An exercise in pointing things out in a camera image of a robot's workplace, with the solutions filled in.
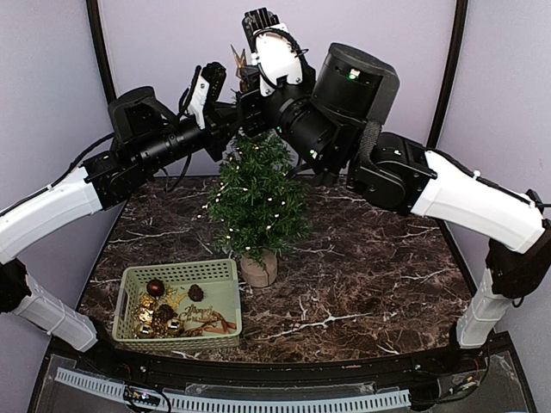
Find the gold star tree topper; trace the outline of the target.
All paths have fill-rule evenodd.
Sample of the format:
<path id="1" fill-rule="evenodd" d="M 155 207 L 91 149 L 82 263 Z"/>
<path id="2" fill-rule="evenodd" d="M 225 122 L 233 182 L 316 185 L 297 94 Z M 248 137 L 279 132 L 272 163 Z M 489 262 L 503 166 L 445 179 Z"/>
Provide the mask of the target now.
<path id="1" fill-rule="evenodd" d="M 236 64 L 236 78 L 239 80 L 239 91 L 245 93 L 249 90 L 248 76 L 250 67 L 247 64 L 245 49 L 238 52 L 234 46 L 231 46 L 232 56 Z"/>

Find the brown bauble ornament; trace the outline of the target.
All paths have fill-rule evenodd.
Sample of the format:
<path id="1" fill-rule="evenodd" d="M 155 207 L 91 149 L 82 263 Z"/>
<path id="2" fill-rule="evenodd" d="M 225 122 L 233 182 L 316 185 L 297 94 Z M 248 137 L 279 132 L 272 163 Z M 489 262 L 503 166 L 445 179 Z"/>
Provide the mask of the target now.
<path id="1" fill-rule="evenodd" d="M 153 279 L 147 283 L 146 291 L 154 298 L 161 297 L 165 292 L 165 285 L 161 280 Z"/>

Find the green plastic basket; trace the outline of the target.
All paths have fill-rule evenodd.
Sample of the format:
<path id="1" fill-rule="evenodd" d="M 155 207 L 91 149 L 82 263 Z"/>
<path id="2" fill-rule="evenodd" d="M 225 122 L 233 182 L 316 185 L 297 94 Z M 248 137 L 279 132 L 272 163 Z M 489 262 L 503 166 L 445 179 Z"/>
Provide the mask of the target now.
<path id="1" fill-rule="evenodd" d="M 189 305 L 214 310 L 214 315 L 234 322 L 238 327 L 229 335 L 167 336 L 166 324 L 153 322 L 153 314 L 139 312 L 139 299 L 147 293 L 150 280 L 161 280 L 165 292 L 157 297 L 158 306 L 170 305 L 175 316 Z M 191 285 L 199 285 L 204 300 L 194 302 L 188 296 Z M 151 324 L 155 336 L 139 339 L 136 330 L 140 324 Z M 232 259 L 201 262 L 183 262 L 165 265 L 129 267 L 123 272 L 115 310 L 112 336 L 116 342 L 136 352 L 172 352 L 236 347 L 242 331 L 240 297 L 236 263 Z"/>

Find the gold merry christmas sign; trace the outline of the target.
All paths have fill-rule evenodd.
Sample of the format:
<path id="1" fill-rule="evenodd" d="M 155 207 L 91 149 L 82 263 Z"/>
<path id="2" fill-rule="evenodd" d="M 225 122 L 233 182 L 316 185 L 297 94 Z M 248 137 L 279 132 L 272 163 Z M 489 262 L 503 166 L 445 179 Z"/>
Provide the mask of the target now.
<path id="1" fill-rule="evenodd" d="M 178 318 L 184 323 L 211 324 L 218 320 L 214 315 L 214 310 L 209 308 L 198 308 L 195 305 L 185 307 L 178 315 Z"/>

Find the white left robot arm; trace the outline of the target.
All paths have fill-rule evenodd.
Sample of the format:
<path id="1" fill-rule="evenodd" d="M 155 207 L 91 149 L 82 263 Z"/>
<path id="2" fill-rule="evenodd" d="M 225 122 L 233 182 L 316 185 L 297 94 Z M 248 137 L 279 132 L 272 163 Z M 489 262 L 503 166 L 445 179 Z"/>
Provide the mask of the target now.
<path id="1" fill-rule="evenodd" d="M 162 168 L 206 150 L 221 159 L 238 129 L 238 109 L 201 81 L 176 113 L 145 86 L 108 105 L 114 131 L 107 151 L 80 154 L 55 182 L 1 212 L 1 311 L 26 318 L 79 352 L 103 375 L 121 369 L 121 355 L 99 342 L 96 326 L 41 287 L 18 255 L 71 222 L 129 199 Z"/>

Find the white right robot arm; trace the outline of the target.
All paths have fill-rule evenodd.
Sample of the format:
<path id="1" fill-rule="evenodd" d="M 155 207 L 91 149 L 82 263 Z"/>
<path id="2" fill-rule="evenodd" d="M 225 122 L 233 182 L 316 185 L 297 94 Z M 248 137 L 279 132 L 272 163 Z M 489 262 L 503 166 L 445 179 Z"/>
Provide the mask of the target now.
<path id="1" fill-rule="evenodd" d="M 347 170 L 348 190 L 372 206 L 441 219 L 489 238 L 480 287 L 439 355 L 445 372 L 460 372 L 506 310 L 549 269 L 543 203 L 533 191 L 503 188 L 442 151 L 383 132 L 399 88 L 391 65 L 334 43 L 315 71 L 290 40 L 262 34 L 250 45 L 239 100 L 248 134 L 275 130 L 324 185 Z"/>

